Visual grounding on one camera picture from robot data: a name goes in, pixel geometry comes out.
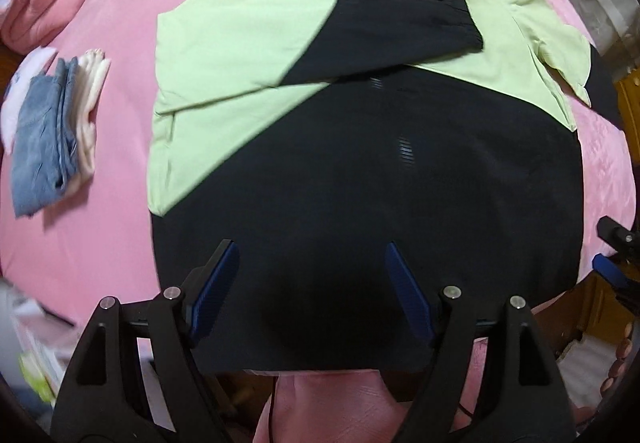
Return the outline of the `green and black hooded jacket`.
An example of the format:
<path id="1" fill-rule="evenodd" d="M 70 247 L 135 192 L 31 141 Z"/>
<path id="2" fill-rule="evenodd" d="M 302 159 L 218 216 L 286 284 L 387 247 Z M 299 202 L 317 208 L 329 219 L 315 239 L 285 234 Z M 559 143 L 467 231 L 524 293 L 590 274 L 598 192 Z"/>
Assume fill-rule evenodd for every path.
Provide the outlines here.
<path id="1" fill-rule="evenodd" d="M 572 105 L 620 114 L 546 0 L 186 0 L 157 19 L 155 76 L 160 283 L 240 250 L 203 371 L 418 368 L 413 289 L 459 287 L 490 322 L 577 284 Z"/>

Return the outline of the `folded cream fleece garment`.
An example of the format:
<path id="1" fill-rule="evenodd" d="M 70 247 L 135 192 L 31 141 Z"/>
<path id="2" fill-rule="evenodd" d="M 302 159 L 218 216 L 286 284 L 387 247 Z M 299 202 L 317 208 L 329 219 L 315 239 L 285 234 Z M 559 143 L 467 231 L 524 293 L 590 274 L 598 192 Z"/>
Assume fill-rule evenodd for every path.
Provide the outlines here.
<path id="1" fill-rule="evenodd" d="M 77 143 L 78 169 L 67 184 L 65 198 L 76 194 L 96 172 L 96 125 L 91 114 L 96 108 L 110 67 L 111 59 L 106 58 L 104 51 L 99 48 L 88 50 L 78 57 L 70 112 L 70 126 Z"/>

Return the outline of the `pink bed sheet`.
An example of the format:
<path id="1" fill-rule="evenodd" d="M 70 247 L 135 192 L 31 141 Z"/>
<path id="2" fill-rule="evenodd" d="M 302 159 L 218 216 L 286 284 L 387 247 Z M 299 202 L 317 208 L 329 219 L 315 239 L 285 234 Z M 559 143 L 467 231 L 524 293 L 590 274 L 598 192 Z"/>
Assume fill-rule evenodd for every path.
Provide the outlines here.
<path id="1" fill-rule="evenodd" d="M 4 210 L 1 255 L 15 284 L 76 322 L 104 295 L 137 300 L 163 287 L 148 195 L 157 19 L 184 1 L 88 0 L 58 39 L 65 53 L 96 43 L 113 59 L 96 111 L 96 175 L 33 216 Z M 293 442 L 390 441 L 405 410 L 379 370 L 282 371 L 277 434 Z"/>

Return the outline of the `white pillow with print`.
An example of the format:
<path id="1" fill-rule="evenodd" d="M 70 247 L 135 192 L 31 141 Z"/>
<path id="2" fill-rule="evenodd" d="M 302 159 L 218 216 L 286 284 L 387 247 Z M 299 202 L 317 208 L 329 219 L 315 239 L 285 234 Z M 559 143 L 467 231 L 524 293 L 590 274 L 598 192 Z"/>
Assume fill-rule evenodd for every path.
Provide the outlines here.
<path id="1" fill-rule="evenodd" d="M 55 47 L 36 47 L 22 60 L 10 80 L 1 106 L 1 142 L 3 149 L 9 154 L 13 149 L 17 119 L 30 81 L 49 68 L 57 52 Z"/>

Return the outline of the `folded blue denim jeans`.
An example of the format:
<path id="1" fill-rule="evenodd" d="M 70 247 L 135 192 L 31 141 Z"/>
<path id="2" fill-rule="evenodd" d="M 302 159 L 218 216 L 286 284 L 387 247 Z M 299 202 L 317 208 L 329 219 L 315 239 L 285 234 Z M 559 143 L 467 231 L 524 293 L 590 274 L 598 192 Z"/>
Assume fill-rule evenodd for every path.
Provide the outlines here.
<path id="1" fill-rule="evenodd" d="M 77 138 L 70 124 L 78 59 L 59 59 L 38 74 L 18 115 L 11 168 L 14 214 L 32 216 L 61 200 L 78 174 Z"/>

